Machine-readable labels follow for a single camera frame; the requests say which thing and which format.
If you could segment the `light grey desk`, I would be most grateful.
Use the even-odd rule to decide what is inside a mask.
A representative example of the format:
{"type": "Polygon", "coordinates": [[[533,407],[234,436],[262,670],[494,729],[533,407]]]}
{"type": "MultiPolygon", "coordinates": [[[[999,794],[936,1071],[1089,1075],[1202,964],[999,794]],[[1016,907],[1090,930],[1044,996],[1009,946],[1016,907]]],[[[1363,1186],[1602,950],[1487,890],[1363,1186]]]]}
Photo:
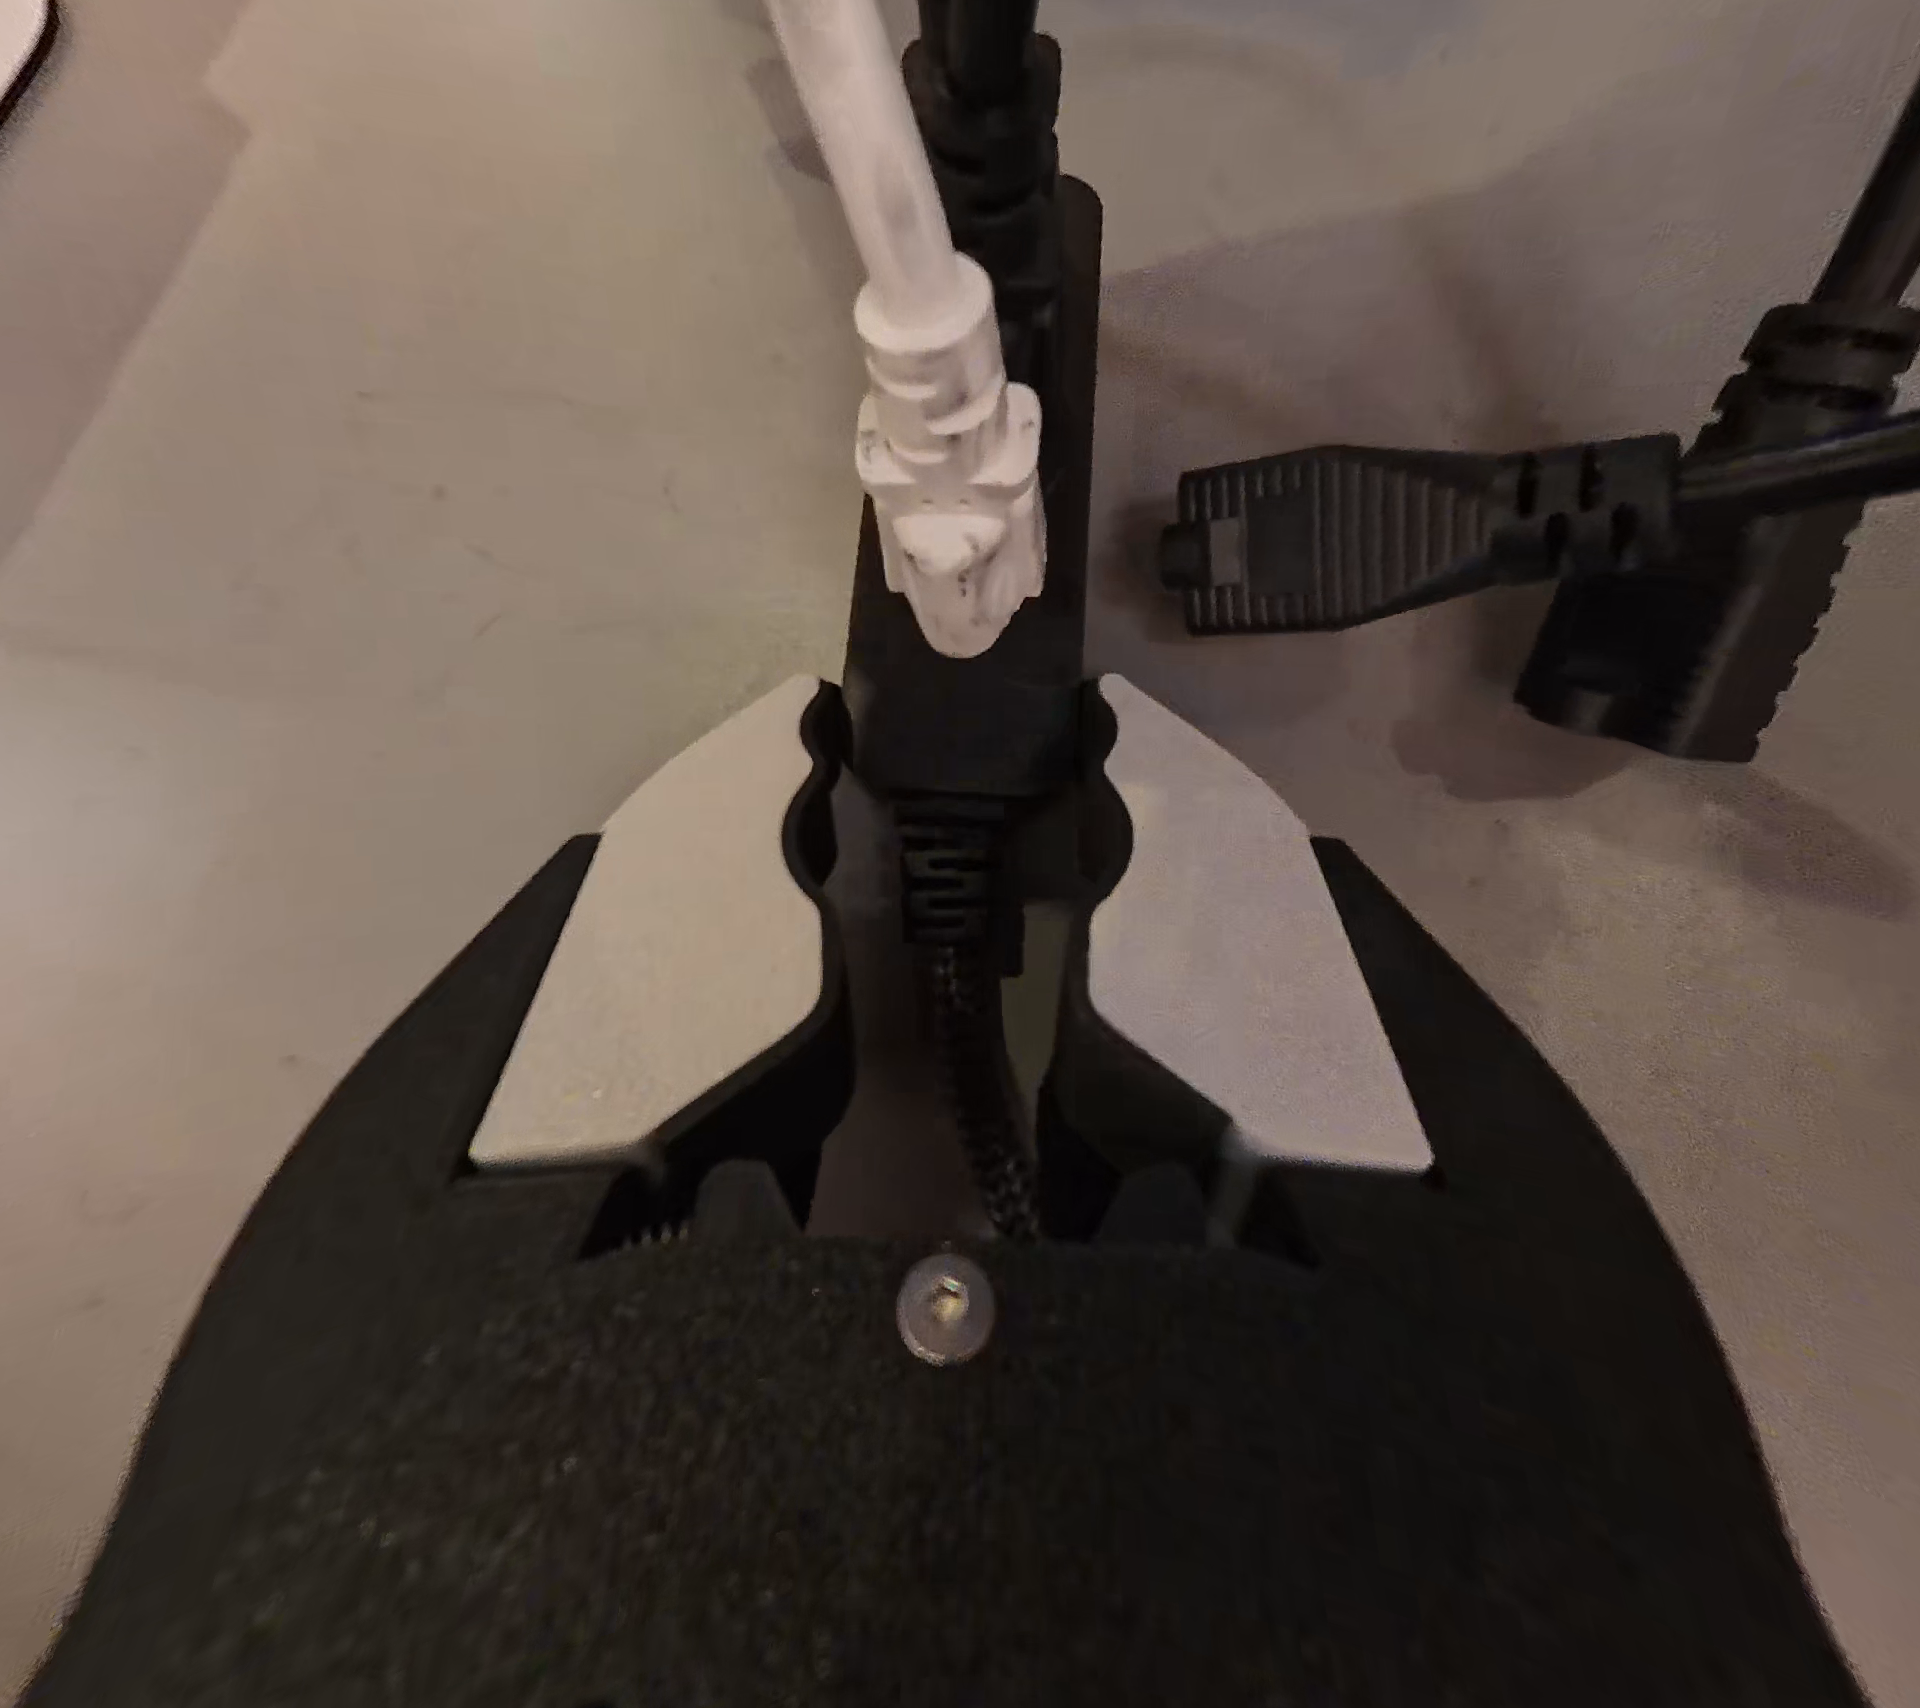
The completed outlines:
{"type": "MultiPolygon", "coordinates": [[[[4,1703],[277,1163],[572,832],[845,657],[858,261],[758,0],[56,0],[4,127],[4,1703]]],[[[1917,500],[1748,765],[1541,593],[1207,645],[1177,475],[1691,431],[1917,0],[1043,0],[1107,207],[1090,660],[1346,840],[1692,1269],[1917,1703],[1917,500]]]]}

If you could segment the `black plug with braided cable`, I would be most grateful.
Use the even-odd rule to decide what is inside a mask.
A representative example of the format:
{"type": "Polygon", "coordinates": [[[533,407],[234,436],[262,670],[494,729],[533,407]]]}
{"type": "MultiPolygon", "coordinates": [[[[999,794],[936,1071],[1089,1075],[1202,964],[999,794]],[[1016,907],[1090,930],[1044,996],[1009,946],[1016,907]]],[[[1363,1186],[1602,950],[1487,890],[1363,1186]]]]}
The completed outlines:
{"type": "Polygon", "coordinates": [[[943,656],[885,587],[865,511],[842,672],[847,762],[890,822],[930,1070],[986,1224],[1016,1246],[1043,1240],[1043,1176],[1003,982],[1022,957],[1021,842],[1079,779],[1090,600],[1102,206],[1064,175],[1054,207],[1060,288],[1035,349],[1044,587],[985,654],[943,656]]]}

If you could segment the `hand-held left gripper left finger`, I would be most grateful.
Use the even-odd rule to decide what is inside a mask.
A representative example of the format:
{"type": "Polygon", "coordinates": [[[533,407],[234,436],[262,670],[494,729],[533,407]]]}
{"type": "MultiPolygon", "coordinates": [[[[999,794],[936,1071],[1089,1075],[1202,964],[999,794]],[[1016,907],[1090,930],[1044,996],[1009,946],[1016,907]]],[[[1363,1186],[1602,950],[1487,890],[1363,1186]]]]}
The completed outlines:
{"type": "Polygon", "coordinates": [[[838,862],[842,690],[798,673],[598,832],[469,1159],[633,1176],[650,1219],[762,1163],[807,1224],[857,1065],[838,862]]]}

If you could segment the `white pad with black edge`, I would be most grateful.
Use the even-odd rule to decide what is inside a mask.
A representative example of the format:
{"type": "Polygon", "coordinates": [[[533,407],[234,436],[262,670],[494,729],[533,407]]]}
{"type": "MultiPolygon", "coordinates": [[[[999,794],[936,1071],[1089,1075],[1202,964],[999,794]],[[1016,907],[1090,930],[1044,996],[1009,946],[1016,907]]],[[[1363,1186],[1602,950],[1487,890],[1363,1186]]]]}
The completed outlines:
{"type": "Polygon", "coordinates": [[[59,38],[56,0],[2,0],[2,104],[6,126],[59,38]]]}

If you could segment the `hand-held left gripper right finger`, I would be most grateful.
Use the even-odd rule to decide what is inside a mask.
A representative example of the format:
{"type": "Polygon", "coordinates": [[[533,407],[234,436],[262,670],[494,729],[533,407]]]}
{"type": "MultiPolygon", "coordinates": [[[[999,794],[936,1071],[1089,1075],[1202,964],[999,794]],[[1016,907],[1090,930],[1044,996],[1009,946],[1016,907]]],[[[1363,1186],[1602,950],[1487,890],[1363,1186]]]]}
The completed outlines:
{"type": "Polygon", "coordinates": [[[1429,1128],[1307,824],[1116,672],[1080,712],[1044,1231],[1093,1240],[1132,1180],[1177,1169],[1205,1240],[1286,1248],[1292,1171],[1429,1178],[1429,1128]]]}

